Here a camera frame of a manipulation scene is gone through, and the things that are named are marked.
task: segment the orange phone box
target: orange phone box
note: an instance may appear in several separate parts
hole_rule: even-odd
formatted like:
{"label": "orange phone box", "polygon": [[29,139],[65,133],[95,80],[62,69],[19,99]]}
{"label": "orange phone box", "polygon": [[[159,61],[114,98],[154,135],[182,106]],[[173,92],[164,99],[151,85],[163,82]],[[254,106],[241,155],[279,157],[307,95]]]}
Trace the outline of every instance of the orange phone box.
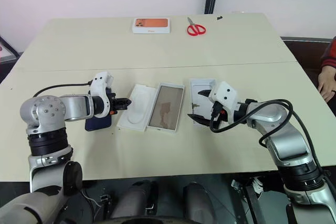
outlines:
{"label": "orange phone box", "polygon": [[169,18],[135,18],[132,26],[134,34],[169,34]]}

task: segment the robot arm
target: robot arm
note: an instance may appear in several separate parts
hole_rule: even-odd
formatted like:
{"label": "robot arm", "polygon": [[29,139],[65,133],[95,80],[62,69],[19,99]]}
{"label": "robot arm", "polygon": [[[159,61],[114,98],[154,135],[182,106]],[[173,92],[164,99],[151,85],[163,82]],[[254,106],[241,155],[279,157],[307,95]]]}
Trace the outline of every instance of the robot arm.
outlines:
{"label": "robot arm", "polygon": [[68,198],[82,185],[82,170],[71,161],[66,121],[103,118],[126,110],[131,101],[106,93],[113,77],[108,72],[95,76],[90,94],[55,97],[44,95],[25,101],[20,109],[27,123],[31,155],[30,193],[0,209],[0,223],[53,223]]}
{"label": "robot arm", "polygon": [[[288,122],[287,111],[280,105],[281,102],[269,101],[265,104],[249,99],[240,102],[237,92],[226,82],[199,94],[208,96],[214,103],[212,119],[205,120],[199,115],[189,116],[196,122],[209,126],[215,133],[231,129],[236,122],[250,114],[241,123],[266,136],[263,146],[268,149],[278,167],[297,223],[316,223],[311,219],[312,216],[307,217],[312,211],[314,216],[319,216],[321,223],[336,223],[335,198],[303,136]],[[221,121],[228,122],[229,126],[218,129]]]}

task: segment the red scissors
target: red scissors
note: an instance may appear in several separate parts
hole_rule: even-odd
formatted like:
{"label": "red scissors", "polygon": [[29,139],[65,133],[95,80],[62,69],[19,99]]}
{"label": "red scissors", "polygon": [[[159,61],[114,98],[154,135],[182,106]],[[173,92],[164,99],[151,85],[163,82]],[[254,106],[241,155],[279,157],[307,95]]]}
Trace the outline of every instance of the red scissors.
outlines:
{"label": "red scissors", "polygon": [[190,23],[190,25],[187,28],[187,33],[189,35],[197,36],[197,35],[200,35],[200,34],[204,34],[206,32],[206,29],[205,29],[204,26],[195,24],[189,17],[188,17],[188,21]]}

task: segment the scissor handle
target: scissor handle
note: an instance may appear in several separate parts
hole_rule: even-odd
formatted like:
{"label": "scissor handle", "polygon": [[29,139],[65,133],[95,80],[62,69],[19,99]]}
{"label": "scissor handle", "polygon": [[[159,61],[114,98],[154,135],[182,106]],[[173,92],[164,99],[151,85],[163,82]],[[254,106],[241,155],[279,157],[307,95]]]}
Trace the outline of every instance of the scissor handle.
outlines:
{"label": "scissor handle", "polygon": [[195,24],[195,25],[189,25],[187,28],[187,32],[191,36],[197,36],[199,34],[204,34],[206,32],[206,29],[204,26]]}

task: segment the person's hand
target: person's hand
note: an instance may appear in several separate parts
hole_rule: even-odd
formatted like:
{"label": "person's hand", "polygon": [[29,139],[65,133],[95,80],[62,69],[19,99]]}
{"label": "person's hand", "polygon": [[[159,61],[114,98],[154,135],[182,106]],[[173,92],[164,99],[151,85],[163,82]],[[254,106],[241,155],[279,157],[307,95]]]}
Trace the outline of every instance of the person's hand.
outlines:
{"label": "person's hand", "polygon": [[331,66],[324,66],[322,72],[319,74],[318,90],[321,96],[326,102],[329,102],[335,95],[336,81],[335,81],[336,69]]}

